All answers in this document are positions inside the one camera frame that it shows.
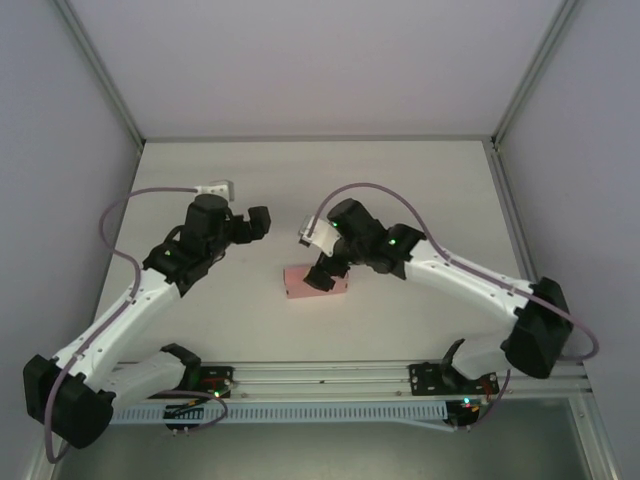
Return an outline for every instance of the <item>black bracket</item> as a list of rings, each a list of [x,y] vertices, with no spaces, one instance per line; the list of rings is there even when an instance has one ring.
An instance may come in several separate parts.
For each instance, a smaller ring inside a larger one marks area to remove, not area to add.
[[[199,381],[192,391],[207,392],[213,395],[219,394],[219,398],[230,398],[231,388],[233,385],[233,367],[229,366],[208,366],[200,367]],[[175,396],[157,395],[153,398],[180,398]],[[164,420],[201,420],[204,418],[204,403],[209,400],[206,398],[198,398],[190,404],[173,404],[167,405],[164,409]],[[198,424],[194,423],[167,423],[165,426],[169,430],[184,430],[185,428],[193,428]]]
[[[44,411],[61,369],[54,359],[34,356],[24,367],[27,413],[44,424]],[[113,416],[113,392],[94,392],[84,384],[84,375],[67,374],[53,409],[52,429],[74,448],[91,445],[109,426]]]
[[[445,383],[440,365],[435,363],[414,363],[409,365],[409,383],[414,397],[433,397],[442,395],[495,395],[500,391],[498,379],[494,373],[483,375],[477,380],[467,380],[452,386]]]

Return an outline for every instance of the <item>black mounting bracket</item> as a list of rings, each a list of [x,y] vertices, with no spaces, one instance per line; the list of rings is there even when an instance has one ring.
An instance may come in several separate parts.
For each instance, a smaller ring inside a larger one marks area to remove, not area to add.
[[[233,385],[233,367],[230,366],[201,366],[199,369],[198,384],[192,388],[192,391],[207,392],[215,395],[219,393],[219,398],[230,398],[231,388]],[[153,398],[180,398],[175,396],[162,396],[157,395]],[[204,418],[203,404],[209,400],[205,398],[199,398],[192,404],[172,404],[167,405],[164,409],[164,420],[201,420]],[[183,430],[185,428],[193,428],[198,424],[194,423],[166,423],[165,426],[169,430]]]
[[[494,373],[483,375],[477,380],[466,380],[457,385],[451,385],[442,377],[440,365],[435,363],[414,363],[409,365],[409,383],[411,395],[414,397],[433,397],[444,395],[495,395],[500,391],[498,378]]]

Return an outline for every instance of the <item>black base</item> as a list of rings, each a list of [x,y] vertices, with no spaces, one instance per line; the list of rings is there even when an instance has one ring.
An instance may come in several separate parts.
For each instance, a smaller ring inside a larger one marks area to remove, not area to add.
[[[196,387],[191,388],[192,391],[197,392],[207,392],[211,394],[215,394],[216,392],[222,392],[227,390],[226,393],[222,393],[220,398],[230,398],[231,397],[231,389],[229,386],[225,384],[225,380],[228,380],[230,383],[233,382],[233,367],[227,366],[214,366],[214,367],[200,367],[198,373],[199,381]],[[153,398],[171,398],[175,399],[175,396],[162,396],[156,395]],[[206,398],[199,398],[195,400],[192,404],[177,404],[177,405],[167,405],[164,411],[163,418],[165,420],[179,420],[182,418],[189,418],[190,420],[197,419],[200,420],[204,417],[204,408],[201,406],[204,403],[207,403],[209,400]],[[185,428],[193,428],[198,424],[194,423],[171,423],[165,424],[165,426],[169,430],[184,430]]]
[[[543,277],[532,289],[536,297],[569,311],[562,288],[553,280]],[[530,377],[549,378],[573,325],[532,301],[515,314],[518,320],[501,347],[507,360]]]
[[[53,383],[60,374],[53,360],[40,355],[24,367],[24,393],[27,413],[44,424],[44,410]],[[64,379],[55,400],[53,431],[75,448],[91,445],[109,426],[113,415],[112,392],[94,392],[84,384],[84,375]]]
[[[500,391],[497,379],[491,379],[492,374],[483,375],[478,380],[466,380],[452,385],[446,382],[440,365],[434,363],[414,363],[409,365],[409,382],[411,395],[414,397],[433,397],[442,395],[472,396],[484,395],[488,387],[491,395]]]
[[[460,402],[447,402],[447,419],[444,423],[452,427],[466,427],[473,425],[480,418],[482,408],[473,408],[473,406],[464,405]]]

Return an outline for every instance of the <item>gray floor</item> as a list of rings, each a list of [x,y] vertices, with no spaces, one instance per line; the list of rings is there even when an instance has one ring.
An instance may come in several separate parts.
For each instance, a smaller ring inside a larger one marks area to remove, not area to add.
[[[564,402],[509,401],[467,434],[394,424],[220,425],[173,438],[113,427],[72,452],[56,480],[580,480],[584,458]]]

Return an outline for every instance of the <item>gray cable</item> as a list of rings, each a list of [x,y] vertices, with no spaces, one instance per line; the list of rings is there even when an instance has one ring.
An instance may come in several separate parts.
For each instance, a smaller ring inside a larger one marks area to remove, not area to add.
[[[54,464],[58,463],[62,459],[62,457],[66,455],[66,453],[69,450],[69,445],[66,444],[62,447],[58,456],[56,456],[55,452],[53,451],[54,450],[53,449],[53,429],[51,426],[51,422],[53,418],[53,405],[55,403],[56,396],[58,395],[58,390],[60,390],[60,386],[62,385],[62,382],[64,381],[64,379],[67,377],[67,374],[69,373],[69,371],[76,364],[78,356],[82,355],[82,353],[87,348],[89,348],[89,346],[91,346],[93,341],[96,338],[98,338],[102,332],[104,332],[107,328],[109,328],[109,326],[111,326],[111,324],[113,324],[113,322],[116,321],[116,319],[122,314],[122,312],[125,311],[125,309],[129,306],[130,302],[134,300],[138,292],[138,287],[140,286],[140,281],[142,278],[140,265],[138,265],[138,262],[136,261],[136,259],[133,258],[131,255],[127,255],[126,253],[121,252],[120,250],[116,249],[114,245],[111,245],[109,243],[109,241],[107,240],[107,236],[104,232],[104,222],[107,219],[107,216],[120,204],[125,203],[127,200],[129,200],[132,197],[137,197],[138,195],[142,195],[144,193],[152,193],[152,192],[198,193],[198,190],[196,190],[195,188],[182,188],[182,187],[152,187],[152,188],[143,188],[140,190],[135,190],[131,192],[129,195],[127,195],[126,197],[113,202],[104,210],[104,212],[100,216],[100,222],[99,222],[100,239],[114,255],[117,255],[118,257],[125,259],[126,261],[131,263],[131,265],[133,266],[134,281],[133,281],[133,287],[131,289],[131,298],[126,300],[124,303],[122,303],[122,305],[120,305],[118,309],[115,312],[113,312],[113,314],[111,314],[109,318],[102,325],[100,325],[100,327],[96,328],[96,330],[87,337],[87,339],[82,343],[82,345],[78,347],[73,357],[71,357],[71,359],[67,362],[67,364],[62,368],[62,371],[58,374],[58,377],[56,378],[55,382],[53,382],[53,386],[49,391],[49,396],[47,397],[47,403],[44,409],[44,447],[45,447],[45,452],[47,454],[47,460],[49,460],[50,463],[54,463]]]

